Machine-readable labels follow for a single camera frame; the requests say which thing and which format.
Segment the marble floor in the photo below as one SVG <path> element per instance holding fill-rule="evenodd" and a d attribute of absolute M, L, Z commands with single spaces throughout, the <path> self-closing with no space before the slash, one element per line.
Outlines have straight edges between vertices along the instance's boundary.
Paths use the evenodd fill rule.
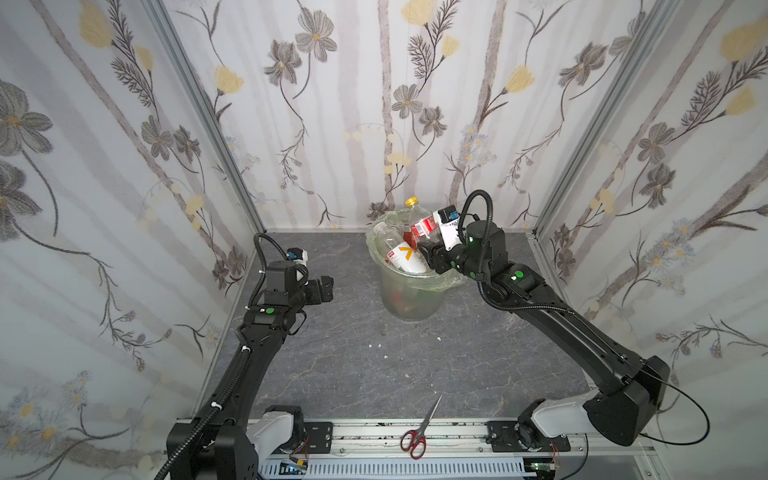
<path fill-rule="evenodd" d="M 301 406 L 307 418 L 421 417 L 443 394 L 438 417 L 517 416 L 531 400 L 587 390 L 576 363 L 516 315 L 483 303 L 474 282 L 449 290 L 438 312 L 418 323 L 382 305 L 379 277 L 362 233 L 275 233 L 283 249 L 310 254 L 310 278 L 330 275 L 334 299 L 306 308 L 308 318 L 288 337 L 264 377 L 251 410 Z M 508 233 L 509 258 L 535 266 L 522 233 Z M 267 261 L 278 260 L 268 243 Z M 233 329 L 258 280 L 243 288 L 212 378 L 237 349 Z M 207 386 L 207 398 L 216 380 Z"/>

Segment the wall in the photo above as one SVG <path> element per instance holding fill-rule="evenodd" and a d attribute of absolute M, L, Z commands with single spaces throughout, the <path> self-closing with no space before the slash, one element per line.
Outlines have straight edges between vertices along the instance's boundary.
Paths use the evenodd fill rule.
<path fill-rule="evenodd" d="M 250 228 L 140 3 L 0 12 L 0 470 L 146 478 Z"/>
<path fill-rule="evenodd" d="M 757 0 L 683 2 L 538 235 L 573 305 L 667 361 L 708 411 L 705 442 L 658 445 L 677 480 L 768 465 L 766 15 Z M 650 429 L 685 442 L 703 424 L 668 390 Z"/>
<path fill-rule="evenodd" d="M 164 0 L 269 228 L 532 227 L 653 2 Z"/>

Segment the clear plastic bucket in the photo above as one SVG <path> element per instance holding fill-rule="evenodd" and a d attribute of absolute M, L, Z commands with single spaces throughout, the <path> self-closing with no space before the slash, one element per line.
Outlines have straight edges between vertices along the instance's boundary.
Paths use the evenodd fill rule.
<path fill-rule="evenodd" d="M 382 215 L 366 231 L 366 243 L 371 258 L 379 269 L 384 307 L 400 319 L 419 321 L 436 312 L 445 291 L 452 286 L 461 285 L 466 278 L 454 270 L 449 270 L 442 275 L 434 272 L 429 275 L 405 273 L 384 261 L 376 248 L 373 227 L 381 222 L 393 226 L 403 225 L 407 216 L 407 210 L 397 210 Z"/>

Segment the red scissor handle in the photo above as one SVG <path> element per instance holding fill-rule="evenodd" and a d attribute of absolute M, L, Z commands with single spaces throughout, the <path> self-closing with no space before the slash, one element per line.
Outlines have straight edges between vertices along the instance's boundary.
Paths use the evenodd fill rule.
<path fill-rule="evenodd" d="M 411 458 L 418 460 L 424 456 L 424 452 L 427 451 L 427 440 L 423 435 L 419 435 L 416 430 L 409 430 L 400 439 L 400 448 L 404 452 L 411 452 Z"/>

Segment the scissors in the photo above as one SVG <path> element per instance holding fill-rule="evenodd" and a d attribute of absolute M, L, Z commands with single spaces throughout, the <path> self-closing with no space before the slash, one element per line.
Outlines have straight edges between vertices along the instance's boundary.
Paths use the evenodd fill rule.
<path fill-rule="evenodd" d="M 441 398 L 442 395 L 437 398 L 437 402 L 435 402 L 435 405 L 429 409 L 427 416 L 424 417 L 424 421 L 419 426 L 419 428 L 416 430 L 407 431 L 405 435 L 403 435 L 400 439 L 400 448 L 404 452 L 411 452 L 411 458 L 414 460 L 418 460 L 419 458 L 423 457 L 424 452 L 426 452 L 427 440 L 424 436 L 424 431 L 427 429 L 427 425 L 429 425 L 429 422 L 432 420 L 432 417 L 435 414 L 435 410 L 437 409 L 437 405 L 440 403 Z"/>

